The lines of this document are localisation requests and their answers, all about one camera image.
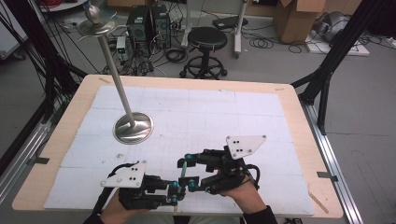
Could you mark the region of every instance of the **black sleeve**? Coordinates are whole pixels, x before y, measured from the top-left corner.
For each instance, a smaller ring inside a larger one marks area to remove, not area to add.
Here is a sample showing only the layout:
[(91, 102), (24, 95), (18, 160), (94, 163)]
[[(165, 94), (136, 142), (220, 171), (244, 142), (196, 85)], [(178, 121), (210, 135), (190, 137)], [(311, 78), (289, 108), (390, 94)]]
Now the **black sleeve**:
[(244, 214), (244, 219), (247, 224), (277, 224), (276, 218), (270, 206), (253, 214)]
[(91, 214), (83, 224), (105, 224), (96, 214)]

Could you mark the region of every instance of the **black chair base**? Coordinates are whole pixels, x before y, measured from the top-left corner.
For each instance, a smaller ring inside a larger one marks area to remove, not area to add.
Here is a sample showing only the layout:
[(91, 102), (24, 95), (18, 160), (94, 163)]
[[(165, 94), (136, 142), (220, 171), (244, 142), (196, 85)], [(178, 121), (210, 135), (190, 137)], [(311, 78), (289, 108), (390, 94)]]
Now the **black chair base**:
[[(194, 61), (197, 61), (199, 59), (201, 60), (201, 63), (199, 64), (194, 64)], [(209, 61), (215, 61), (216, 63), (213, 65), (209, 65)], [(199, 69), (197, 71), (191, 70), (192, 68), (197, 68)], [(194, 78), (214, 78), (215, 80), (219, 80), (219, 76), (227, 76), (228, 72), (227, 70), (224, 69), (224, 66), (222, 63), (214, 57), (209, 57), (208, 55), (204, 56), (198, 56), (190, 59), (187, 64), (184, 66), (184, 70), (180, 72), (180, 77), (186, 77), (187, 71), (189, 71), (190, 74), (194, 76)]]

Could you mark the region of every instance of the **computer tower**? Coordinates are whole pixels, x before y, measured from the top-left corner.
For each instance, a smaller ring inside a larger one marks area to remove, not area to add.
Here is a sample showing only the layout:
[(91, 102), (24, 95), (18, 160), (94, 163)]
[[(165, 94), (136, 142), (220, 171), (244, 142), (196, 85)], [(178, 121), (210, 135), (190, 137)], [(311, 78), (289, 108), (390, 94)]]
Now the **computer tower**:
[(170, 49), (171, 28), (168, 10), (165, 5), (152, 6), (151, 9), (157, 49)]
[(131, 38), (133, 55), (148, 57), (149, 45), (153, 38), (149, 7), (132, 6), (126, 25)]

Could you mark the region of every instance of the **white device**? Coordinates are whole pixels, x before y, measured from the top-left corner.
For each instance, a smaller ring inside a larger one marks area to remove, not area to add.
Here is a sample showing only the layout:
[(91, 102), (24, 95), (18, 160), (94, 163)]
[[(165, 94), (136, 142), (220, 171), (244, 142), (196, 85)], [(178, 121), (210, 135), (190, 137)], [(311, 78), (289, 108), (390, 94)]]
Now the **white device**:
[(124, 168), (118, 174), (103, 180), (100, 185), (108, 188), (138, 189), (142, 185), (146, 165), (146, 161), (138, 161), (137, 164)]
[(226, 141), (233, 160), (238, 160), (253, 154), (266, 139), (266, 135), (228, 136)]
[(128, 50), (126, 49), (126, 36), (117, 37), (117, 53), (122, 62), (128, 60)]

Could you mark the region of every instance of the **person's arm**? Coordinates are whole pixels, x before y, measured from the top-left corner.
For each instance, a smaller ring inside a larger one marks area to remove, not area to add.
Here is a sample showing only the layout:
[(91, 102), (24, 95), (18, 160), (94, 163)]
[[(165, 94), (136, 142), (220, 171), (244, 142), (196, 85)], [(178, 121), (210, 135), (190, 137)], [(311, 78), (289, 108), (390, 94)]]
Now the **person's arm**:
[(117, 190), (102, 215), (92, 214), (84, 221), (84, 224), (123, 224), (129, 218), (148, 211), (148, 209), (126, 210), (119, 201), (119, 190)]
[(277, 224), (271, 207), (264, 203), (259, 192), (248, 178), (238, 188), (228, 190), (221, 195), (233, 198), (244, 213), (247, 224)]

